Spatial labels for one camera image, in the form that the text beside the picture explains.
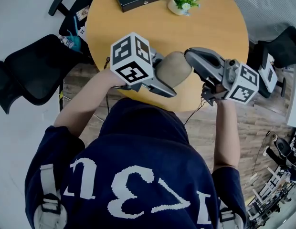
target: table top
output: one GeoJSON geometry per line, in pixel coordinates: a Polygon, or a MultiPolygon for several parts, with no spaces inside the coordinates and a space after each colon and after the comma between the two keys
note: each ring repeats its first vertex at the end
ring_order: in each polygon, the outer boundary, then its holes
{"type": "MultiPolygon", "coordinates": [[[[160,0],[122,12],[116,0],[93,0],[87,18],[87,42],[99,70],[110,56],[110,45],[136,32],[147,39],[157,52],[168,55],[189,47],[205,47],[223,58],[246,62],[248,33],[243,16],[234,0],[200,0],[190,16],[178,16],[168,8],[169,0],[160,0]]],[[[141,87],[121,92],[132,99],[153,104],[169,111],[195,110],[201,102],[203,82],[194,72],[176,86],[175,97],[166,98],[141,87]]]]}

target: chair backrest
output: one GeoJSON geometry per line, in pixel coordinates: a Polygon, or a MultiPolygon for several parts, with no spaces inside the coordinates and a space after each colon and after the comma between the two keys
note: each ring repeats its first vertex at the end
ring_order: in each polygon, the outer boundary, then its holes
{"type": "Polygon", "coordinates": [[[82,54],[67,48],[55,35],[47,35],[9,55],[5,67],[21,86],[22,95],[32,104],[42,105],[82,60],[82,54]]]}
{"type": "Polygon", "coordinates": [[[6,114],[9,114],[10,106],[20,96],[20,86],[6,71],[4,62],[0,61],[0,106],[6,114]]]}
{"type": "Polygon", "coordinates": [[[296,29],[288,27],[272,42],[259,41],[274,57],[277,68],[296,64],[296,29]]]}

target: white vase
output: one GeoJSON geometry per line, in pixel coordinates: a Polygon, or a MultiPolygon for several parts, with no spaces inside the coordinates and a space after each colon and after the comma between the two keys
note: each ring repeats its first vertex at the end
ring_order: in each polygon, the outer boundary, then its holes
{"type": "Polygon", "coordinates": [[[175,2],[175,0],[170,0],[167,7],[169,8],[169,10],[177,15],[183,15],[184,11],[181,9],[178,9],[177,4],[175,2]]]}

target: white flower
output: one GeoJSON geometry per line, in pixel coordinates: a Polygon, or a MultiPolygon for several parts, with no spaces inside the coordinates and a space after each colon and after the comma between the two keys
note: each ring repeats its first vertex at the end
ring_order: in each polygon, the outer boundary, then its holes
{"type": "Polygon", "coordinates": [[[184,11],[188,11],[189,9],[190,9],[190,4],[189,3],[183,3],[183,5],[182,5],[182,9],[184,10],[184,11]]]}

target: potted plant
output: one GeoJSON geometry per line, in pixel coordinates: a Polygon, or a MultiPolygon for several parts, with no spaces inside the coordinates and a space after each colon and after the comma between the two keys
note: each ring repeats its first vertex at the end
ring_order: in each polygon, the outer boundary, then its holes
{"type": "Polygon", "coordinates": [[[189,16],[189,10],[192,7],[200,7],[199,0],[170,0],[168,8],[177,15],[189,16]]]}

